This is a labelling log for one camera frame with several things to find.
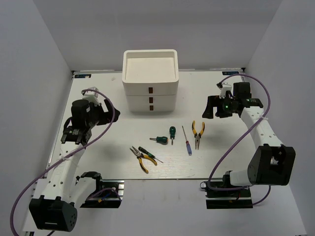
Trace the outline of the yellow needle-nose pliers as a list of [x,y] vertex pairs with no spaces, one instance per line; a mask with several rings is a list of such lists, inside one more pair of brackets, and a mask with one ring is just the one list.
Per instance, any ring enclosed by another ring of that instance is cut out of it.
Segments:
[[200,146],[200,139],[204,133],[204,130],[205,130],[205,122],[202,122],[202,128],[200,130],[200,132],[196,132],[196,129],[195,129],[195,121],[192,122],[192,132],[194,134],[194,138],[195,138],[195,149],[196,150],[199,150],[199,146]]
[[146,159],[151,161],[155,166],[157,166],[157,162],[151,158],[150,156],[141,153],[138,149],[136,149],[134,146],[132,146],[132,148],[130,148],[130,150],[133,152],[133,154],[136,156],[136,158],[138,159],[139,165],[142,169],[143,172],[145,172],[146,174],[149,173],[149,171],[145,168],[145,166],[143,165],[143,161],[142,159]]

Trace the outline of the thin green precision screwdriver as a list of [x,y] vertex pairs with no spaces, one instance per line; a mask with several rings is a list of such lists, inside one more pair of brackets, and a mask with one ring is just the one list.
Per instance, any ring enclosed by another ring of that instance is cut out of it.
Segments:
[[138,150],[141,151],[142,153],[144,153],[145,155],[147,155],[148,157],[157,160],[161,163],[163,163],[162,161],[160,161],[159,159],[157,159],[153,154],[151,154],[150,152],[148,152],[147,150],[145,150],[143,147],[138,147]]

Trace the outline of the blue handled long screwdriver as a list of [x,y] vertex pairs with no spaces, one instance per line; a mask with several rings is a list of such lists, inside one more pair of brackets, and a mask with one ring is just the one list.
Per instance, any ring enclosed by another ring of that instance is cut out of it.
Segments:
[[184,129],[183,126],[182,126],[182,130],[183,130],[185,141],[186,141],[186,148],[187,148],[188,155],[191,156],[192,155],[192,150],[191,150],[191,147],[190,147],[190,144],[189,144],[189,141],[187,139],[186,132],[185,132],[185,129]]

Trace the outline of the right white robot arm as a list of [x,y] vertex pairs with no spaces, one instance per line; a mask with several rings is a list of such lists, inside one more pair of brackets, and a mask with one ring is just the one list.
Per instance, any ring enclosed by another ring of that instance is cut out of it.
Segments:
[[263,104],[253,98],[248,82],[218,83],[220,95],[208,96],[203,118],[227,118],[237,114],[248,128],[256,151],[248,166],[241,171],[227,171],[222,189],[234,196],[240,189],[253,185],[288,185],[296,152],[275,135],[264,117]]

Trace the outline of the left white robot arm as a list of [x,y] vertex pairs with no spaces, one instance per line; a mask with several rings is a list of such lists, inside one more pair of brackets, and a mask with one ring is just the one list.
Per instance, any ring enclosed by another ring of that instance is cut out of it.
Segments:
[[77,221],[77,209],[92,194],[103,193],[100,173],[85,172],[73,183],[79,161],[90,143],[95,126],[111,125],[120,112],[110,100],[104,100],[107,112],[95,97],[72,102],[71,116],[63,125],[59,159],[53,164],[52,175],[39,198],[29,204],[31,216],[40,230],[71,232]]

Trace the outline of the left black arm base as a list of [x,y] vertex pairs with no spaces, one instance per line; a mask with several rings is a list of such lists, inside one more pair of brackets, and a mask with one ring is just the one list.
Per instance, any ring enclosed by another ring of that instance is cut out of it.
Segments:
[[81,208],[119,208],[124,195],[124,180],[105,180],[98,172],[84,172],[76,176],[75,185],[80,180],[94,180],[94,188]]

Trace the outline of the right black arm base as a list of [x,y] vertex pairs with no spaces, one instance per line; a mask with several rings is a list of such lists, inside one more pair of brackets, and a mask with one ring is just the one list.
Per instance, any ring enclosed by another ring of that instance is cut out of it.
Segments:
[[200,184],[200,189],[206,193],[207,209],[246,209],[253,208],[249,189],[236,191],[215,191],[207,186],[207,181]]

